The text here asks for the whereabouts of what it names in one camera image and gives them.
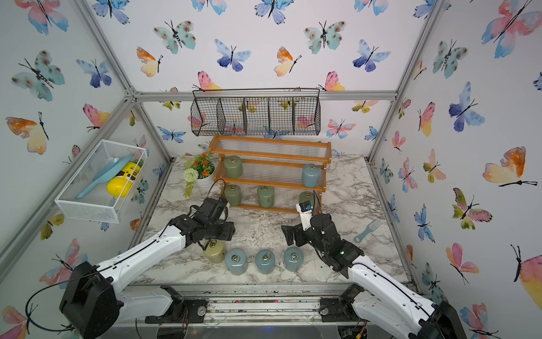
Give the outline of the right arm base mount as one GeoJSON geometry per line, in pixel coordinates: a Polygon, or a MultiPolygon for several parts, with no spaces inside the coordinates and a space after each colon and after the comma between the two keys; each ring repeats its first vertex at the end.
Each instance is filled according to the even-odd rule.
{"type": "Polygon", "coordinates": [[[359,321],[354,311],[355,298],[365,289],[357,284],[350,285],[341,295],[332,298],[321,298],[318,313],[322,322],[359,321]]]}

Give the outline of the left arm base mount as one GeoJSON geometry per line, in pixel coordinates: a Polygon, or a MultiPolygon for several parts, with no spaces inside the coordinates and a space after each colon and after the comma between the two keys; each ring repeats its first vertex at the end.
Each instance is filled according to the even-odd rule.
{"type": "Polygon", "coordinates": [[[177,292],[171,285],[161,285],[162,292],[171,297],[172,303],[165,313],[159,316],[147,316],[145,323],[171,324],[188,326],[191,323],[203,323],[207,313],[207,299],[187,298],[177,292]]]}

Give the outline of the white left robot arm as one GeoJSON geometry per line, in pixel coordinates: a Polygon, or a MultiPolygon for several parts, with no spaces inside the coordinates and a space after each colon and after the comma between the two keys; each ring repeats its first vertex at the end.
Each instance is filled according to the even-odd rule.
{"type": "Polygon", "coordinates": [[[67,282],[60,312],[82,338],[98,338],[120,321],[164,315],[173,302],[171,293],[131,297],[125,288],[159,261],[192,244],[230,241],[235,227],[227,217],[226,200],[207,198],[123,254],[94,266],[87,261],[79,264],[67,282]]]}

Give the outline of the yellow canister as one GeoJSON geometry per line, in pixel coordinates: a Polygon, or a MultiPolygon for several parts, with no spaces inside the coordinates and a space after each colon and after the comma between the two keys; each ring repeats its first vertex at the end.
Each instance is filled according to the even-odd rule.
{"type": "Polygon", "coordinates": [[[203,251],[204,256],[213,264],[220,264],[224,261],[226,249],[222,240],[209,240],[203,251]]]}

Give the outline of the blue canister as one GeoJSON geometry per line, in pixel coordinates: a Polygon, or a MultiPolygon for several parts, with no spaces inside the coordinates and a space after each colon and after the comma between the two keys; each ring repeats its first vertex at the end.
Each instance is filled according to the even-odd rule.
{"type": "Polygon", "coordinates": [[[322,169],[319,165],[313,163],[304,165],[301,175],[302,185],[308,188],[317,187],[320,181],[321,173],[322,169]]]}
{"type": "Polygon", "coordinates": [[[233,275],[243,275],[248,269],[247,256],[243,249],[230,249],[225,257],[224,264],[233,275]]]}
{"type": "Polygon", "coordinates": [[[285,268],[291,272],[298,272],[303,264],[304,254],[299,247],[289,247],[285,250],[283,261],[285,268]]]}
{"type": "Polygon", "coordinates": [[[255,256],[255,265],[264,275],[271,274],[276,266],[275,254],[270,249],[262,249],[255,256]]]}

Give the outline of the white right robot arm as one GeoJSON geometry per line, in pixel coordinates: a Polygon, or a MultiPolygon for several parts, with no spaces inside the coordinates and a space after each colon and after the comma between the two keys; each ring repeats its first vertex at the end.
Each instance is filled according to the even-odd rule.
{"type": "Polygon", "coordinates": [[[446,301],[436,304],[398,282],[355,244],[340,237],[330,214],[310,225],[282,226],[287,244],[312,246],[321,261],[351,281],[344,308],[395,338],[465,338],[458,312],[446,301]]]}

